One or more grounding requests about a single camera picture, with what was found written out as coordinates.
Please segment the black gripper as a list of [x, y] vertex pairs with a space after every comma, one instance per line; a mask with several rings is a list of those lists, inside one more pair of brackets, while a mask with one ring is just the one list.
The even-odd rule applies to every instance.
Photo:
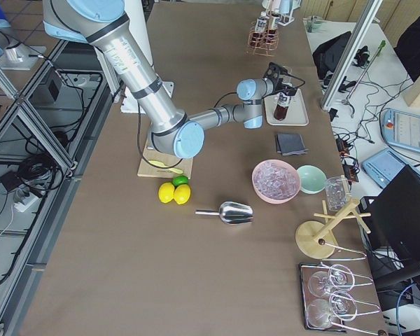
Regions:
[[288, 91], [289, 86], [284, 82], [284, 76], [287, 76], [288, 74], [289, 72], [284, 66], [274, 62], [269, 63], [263, 78], [272, 83], [272, 89], [269, 93], [270, 95]]

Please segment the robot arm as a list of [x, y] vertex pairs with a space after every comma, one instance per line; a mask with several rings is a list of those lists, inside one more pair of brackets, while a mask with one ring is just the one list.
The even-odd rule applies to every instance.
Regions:
[[263, 78], [238, 84], [241, 104], [225, 104], [187, 116], [175, 107], [131, 34], [124, 1], [44, 1], [43, 23], [52, 37], [87, 43], [102, 51], [149, 117], [151, 145], [181, 159], [193, 158], [201, 151], [207, 129], [230, 122], [243, 123], [246, 129], [261, 127], [263, 99], [289, 90], [282, 79], [287, 71], [270, 63]]

